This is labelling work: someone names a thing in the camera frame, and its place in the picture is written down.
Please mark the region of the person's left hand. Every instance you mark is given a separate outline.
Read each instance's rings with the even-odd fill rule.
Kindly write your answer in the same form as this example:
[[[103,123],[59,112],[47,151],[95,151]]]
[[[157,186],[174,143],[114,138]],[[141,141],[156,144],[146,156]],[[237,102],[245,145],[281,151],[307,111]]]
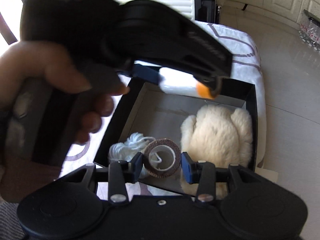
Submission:
[[[78,72],[61,45],[49,42],[20,41],[12,44],[1,56],[1,110],[7,110],[16,99],[23,81],[29,77],[45,79],[64,92],[77,94],[87,91],[91,84]],[[114,109],[113,96],[123,95],[129,88],[118,81],[110,93],[101,95],[92,112],[86,113],[74,137],[82,145],[91,133],[97,133],[102,118]],[[21,159],[10,149],[1,151],[4,174],[1,178],[1,197],[9,203],[19,203],[25,196],[51,183],[61,171],[60,167],[40,165]]]

